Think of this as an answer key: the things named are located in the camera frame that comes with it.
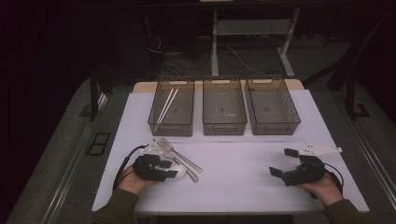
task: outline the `white tabletop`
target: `white tabletop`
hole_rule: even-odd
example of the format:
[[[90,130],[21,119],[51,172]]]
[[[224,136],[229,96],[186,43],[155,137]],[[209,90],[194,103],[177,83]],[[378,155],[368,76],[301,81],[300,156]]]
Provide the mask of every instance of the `white tabletop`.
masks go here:
[[[149,187],[136,205],[137,215],[219,215],[219,214],[299,214],[322,209],[302,189],[285,187],[269,173],[269,166],[294,170],[300,163],[284,155],[283,149],[301,149],[308,141],[335,147],[334,141],[309,91],[290,91],[301,124],[294,135],[255,136],[247,123],[242,136],[204,136],[202,92],[195,93],[192,137],[165,137],[175,149],[204,171],[198,183],[185,175],[166,179]],[[131,93],[126,103],[106,170],[92,211],[104,206],[112,193],[112,184],[124,158],[137,146],[152,142],[148,119],[154,93]],[[139,156],[136,152],[130,164]],[[345,180],[344,196],[359,211],[369,208],[361,196],[340,154],[319,157],[335,166]]]

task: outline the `silver fork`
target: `silver fork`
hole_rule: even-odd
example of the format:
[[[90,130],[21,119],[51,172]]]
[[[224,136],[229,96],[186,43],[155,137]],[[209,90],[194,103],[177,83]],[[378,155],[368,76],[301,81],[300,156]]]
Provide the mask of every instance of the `silver fork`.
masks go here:
[[[190,161],[189,159],[185,158],[183,155],[181,155],[180,153],[178,153],[175,148],[172,146],[172,144],[170,144],[168,141],[166,141],[166,139],[164,139],[163,137],[161,137],[158,140],[158,143],[163,146],[164,148],[166,148],[168,151],[170,152],[175,152],[181,159],[183,159],[188,165],[190,165],[192,168],[194,168],[196,171],[198,171],[199,173],[201,173],[203,170],[201,169],[201,167],[197,166],[195,163],[193,163],[192,161]]]
[[[162,152],[163,155],[168,158],[171,159],[172,161],[174,161],[175,163],[179,164],[179,165],[184,165],[183,162],[181,162],[180,160],[178,160],[174,155],[172,155],[172,153],[170,151],[168,151],[168,149],[166,149],[166,147],[162,146],[161,144],[159,144],[159,146],[161,148],[163,148]],[[189,167],[187,167],[186,165],[184,165],[186,167],[186,173],[190,176],[190,178],[192,179],[192,181],[194,183],[198,182],[198,176],[189,169]]]

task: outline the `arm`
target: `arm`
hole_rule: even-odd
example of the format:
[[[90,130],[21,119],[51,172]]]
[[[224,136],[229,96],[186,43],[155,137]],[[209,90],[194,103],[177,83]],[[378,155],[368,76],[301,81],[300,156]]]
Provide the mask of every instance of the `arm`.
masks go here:
[[[122,172],[118,187],[108,203],[93,214],[92,224],[134,223],[134,206],[139,194],[157,182],[143,180],[134,173],[132,166]]]
[[[319,182],[303,184],[299,187],[318,197],[324,206],[324,214],[332,224],[371,223],[351,201],[343,197],[334,180],[328,174],[325,174]]]

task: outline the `sleeve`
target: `sleeve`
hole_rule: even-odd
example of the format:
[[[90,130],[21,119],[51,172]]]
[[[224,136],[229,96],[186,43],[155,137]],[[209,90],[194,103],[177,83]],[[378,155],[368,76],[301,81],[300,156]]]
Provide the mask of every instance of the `sleeve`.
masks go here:
[[[364,214],[352,204],[350,200],[341,200],[327,206],[323,210],[332,224],[370,224]]]
[[[139,196],[124,189],[115,189],[108,203],[93,214],[91,224],[133,224],[134,206]]]

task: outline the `storage tray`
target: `storage tray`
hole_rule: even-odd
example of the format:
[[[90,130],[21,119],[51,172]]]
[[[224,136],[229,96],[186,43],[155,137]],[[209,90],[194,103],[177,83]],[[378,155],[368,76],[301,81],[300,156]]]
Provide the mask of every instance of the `storage tray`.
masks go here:
[[[294,134],[301,121],[285,80],[247,77],[245,95],[254,135]]]
[[[204,135],[243,135],[248,122],[239,77],[204,77]]]
[[[193,100],[193,77],[163,77],[159,80],[148,117],[152,135],[192,136]]]

